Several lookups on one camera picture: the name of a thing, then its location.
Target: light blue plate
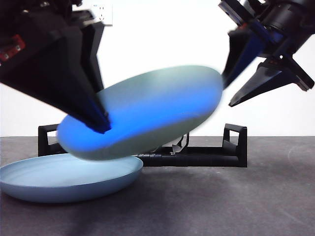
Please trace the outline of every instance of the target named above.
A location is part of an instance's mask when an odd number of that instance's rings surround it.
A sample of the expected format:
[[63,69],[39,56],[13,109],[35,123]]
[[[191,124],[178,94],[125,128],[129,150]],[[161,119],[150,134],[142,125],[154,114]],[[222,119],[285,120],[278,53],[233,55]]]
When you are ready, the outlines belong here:
[[83,159],[146,153],[204,122],[218,106],[222,89],[221,75],[205,66],[150,71],[98,93],[111,130],[99,134],[66,116],[57,138],[68,153]]
[[35,157],[2,167],[1,190],[38,203],[89,200],[125,188],[137,178],[142,166],[134,156],[97,162],[71,154]]

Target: robotic arm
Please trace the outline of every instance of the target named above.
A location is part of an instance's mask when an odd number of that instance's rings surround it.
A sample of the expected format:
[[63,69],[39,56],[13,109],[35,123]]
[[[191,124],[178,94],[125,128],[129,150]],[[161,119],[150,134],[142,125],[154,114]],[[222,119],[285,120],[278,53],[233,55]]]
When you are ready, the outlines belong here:
[[315,33],[313,0],[222,0],[220,7],[238,25],[229,33],[230,53],[223,72],[225,87],[256,58],[266,58],[234,95],[235,106],[264,92],[295,83],[307,91],[314,81],[292,58]]
[[[0,0],[0,81],[104,133],[110,121],[96,95],[103,89],[96,53],[104,25],[89,11],[73,12],[81,2]],[[221,0],[220,7],[238,25],[229,33],[224,87],[256,57],[266,58],[230,106],[290,83],[314,86],[292,58],[315,33],[313,0]]]
[[73,4],[81,0],[0,0],[0,81],[104,133],[110,124],[96,96],[104,25]]

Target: red component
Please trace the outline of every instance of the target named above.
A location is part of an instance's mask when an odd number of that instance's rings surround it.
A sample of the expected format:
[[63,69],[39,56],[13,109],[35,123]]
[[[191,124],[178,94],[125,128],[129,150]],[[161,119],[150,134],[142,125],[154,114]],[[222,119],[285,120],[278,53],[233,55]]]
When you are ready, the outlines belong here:
[[247,23],[243,23],[241,26],[239,26],[241,30],[245,29],[246,27],[247,27]]
[[7,61],[25,48],[25,43],[18,34],[14,35],[12,39],[15,45],[0,52],[0,60]]

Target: white wall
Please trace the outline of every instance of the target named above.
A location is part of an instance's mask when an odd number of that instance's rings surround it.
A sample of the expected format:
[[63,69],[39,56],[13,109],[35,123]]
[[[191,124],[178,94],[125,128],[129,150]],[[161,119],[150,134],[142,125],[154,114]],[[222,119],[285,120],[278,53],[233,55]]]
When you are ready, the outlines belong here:
[[[150,70],[200,64],[222,72],[234,23],[219,0],[115,0],[113,27],[105,28],[98,53],[106,87]],[[85,1],[84,7],[93,4]],[[295,59],[315,78],[315,38]],[[255,72],[257,59],[224,91],[217,111],[194,136],[221,136],[225,123],[248,127],[251,136],[315,135],[315,89],[297,85],[260,95],[234,108],[228,103]],[[1,136],[36,136],[39,125],[59,123],[65,114],[7,86],[1,86]]]

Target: gray table surface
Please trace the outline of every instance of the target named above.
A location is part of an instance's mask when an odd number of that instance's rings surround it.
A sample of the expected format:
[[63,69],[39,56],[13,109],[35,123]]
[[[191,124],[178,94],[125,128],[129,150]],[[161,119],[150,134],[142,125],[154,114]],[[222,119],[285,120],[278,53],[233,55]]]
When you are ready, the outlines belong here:
[[[1,138],[1,165],[37,156],[36,139]],[[248,168],[145,167],[131,186],[92,201],[34,204],[1,193],[1,236],[315,235],[315,137],[248,144]]]

